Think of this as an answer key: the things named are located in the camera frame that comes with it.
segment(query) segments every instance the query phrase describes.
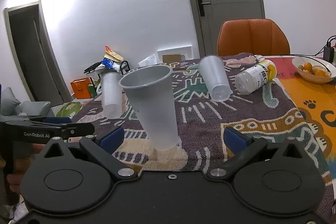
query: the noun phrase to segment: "white bowl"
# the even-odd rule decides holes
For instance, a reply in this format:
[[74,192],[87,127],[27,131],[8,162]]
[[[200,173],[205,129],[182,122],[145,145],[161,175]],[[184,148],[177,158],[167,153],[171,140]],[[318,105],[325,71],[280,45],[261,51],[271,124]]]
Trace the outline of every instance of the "white bowl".
[[[311,63],[312,66],[322,66],[323,67],[323,65],[321,63],[319,63],[318,61],[315,61],[315,60],[320,61],[322,64],[324,64],[330,70],[330,77],[316,76],[316,75],[312,75],[308,72],[304,72],[303,70],[298,69],[299,65],[303,66],[307,62]],[[307,58],[307,57],[298,56],[298,57],[293,58],[292,64],[294,65],[296,71],[304,79],[306,79],[310,82],[316,83],[316,84],[328,83],[336,77],[336,68],[332,64],[330,64],[329,62],[324,61],[324,60],[319,59],[319,58],[310,59],[310,58]]]

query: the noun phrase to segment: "screw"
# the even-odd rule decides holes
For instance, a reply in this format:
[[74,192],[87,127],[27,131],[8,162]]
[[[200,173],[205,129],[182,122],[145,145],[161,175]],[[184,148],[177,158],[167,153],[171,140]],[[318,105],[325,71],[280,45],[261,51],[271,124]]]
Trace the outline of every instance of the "screw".
[[171,174],[168,176],[168,178],[174,180],[177,179],[177,175]]
[[210,171],[210,174],[214,177],[224,177],[226,175],[226,171],[221,168],[215,168]]
[[118,171],[118,175],[122,177],[130,177],[134,174],[134,170],[131,168],[122,168]]

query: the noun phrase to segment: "hand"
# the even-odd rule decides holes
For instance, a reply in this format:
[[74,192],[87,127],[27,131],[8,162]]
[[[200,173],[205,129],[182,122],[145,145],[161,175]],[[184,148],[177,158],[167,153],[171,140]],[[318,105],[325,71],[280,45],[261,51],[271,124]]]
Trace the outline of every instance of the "hand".
[[0,168],[4,168],[6,166],[6,161],[0,156]]
[[[44,144],[33,144],[33,148],[31,153],[38,154],[43,149]],[[31,163],[33,162],[32,157],[27,157],[23,159],[14,160],[14,174],[7,175],[7,181],[9,183],[9,188],[17,194],[20,194],[20,183],[25,175],[25,172],[30,167]]]

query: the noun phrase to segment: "patterned tablecloth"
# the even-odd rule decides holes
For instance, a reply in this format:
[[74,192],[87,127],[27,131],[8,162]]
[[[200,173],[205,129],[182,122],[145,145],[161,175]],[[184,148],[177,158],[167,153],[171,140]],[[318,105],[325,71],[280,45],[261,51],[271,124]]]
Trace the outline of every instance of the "patterned tablecloth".
[[278,79],[313,131],[327,160],[331,178],[336,179],[336,80],[324,85],[314,84],[296,72],[293,57],[267,59],[276,64]]
[[249,137],[262,135],[270,142],[282,142],[289,136],[296,137],[325,180],[326,193],[318,212],[324,218],[329,218],[333,189],[328,165],[310,126],[281,84],[272,81],[251,95],[239,94],[234,86],[235,76],[258,61],[248,53],[228,56],[224,58],[224,64],[233,94],[226,102],[217,103],[209,96],[198,71],[198,62],[199,59],[170,64],[173,68],[172,85],[180,141],[168,151],[159,152],[151,146],[124,94],[120,118],[109,120],[104,117],[100,96],[83,107],[73,122],[92,122],[97,134],[121,125],[125,129],[125,141],[113,156],[137,171],[206,172],[232,156],[223,142],[223,132],[227,126]]

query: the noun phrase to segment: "cable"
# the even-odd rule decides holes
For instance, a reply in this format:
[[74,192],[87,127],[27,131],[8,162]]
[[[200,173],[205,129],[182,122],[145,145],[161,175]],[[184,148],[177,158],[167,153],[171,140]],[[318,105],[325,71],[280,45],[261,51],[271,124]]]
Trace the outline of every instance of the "cable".
[[309,56],[303,55],[303,54],[282,54],[280,56],[300,56],[300,57],[309,58],[309,59],[312,59],[312,60],[316,61],[317,63],[320,63],[321,65],[323,65],[328,70],[328,72],[331,73],[331,71],[327,68],[327,66],[325,64],[323,64],[322,62],[320,62],[319,60],[317,60],[316,58],[312,58],[312,57],[309,57]]
[[[331,47],[331,42],[332,42],[333,40],[336,40],[336,35],[332,35],[331,37],[328,38],[326,46],[327,46],[327,47]],[[324,47],[325,47],[325,46],[323,46],[323,48],[320,49],[319,52],[318,52],[317,54],[314,54],[314,55],[301,54],[301,55],[302,55],[302,56],[317,56],[318,54],[320,54],[320,53],[323,52]]]

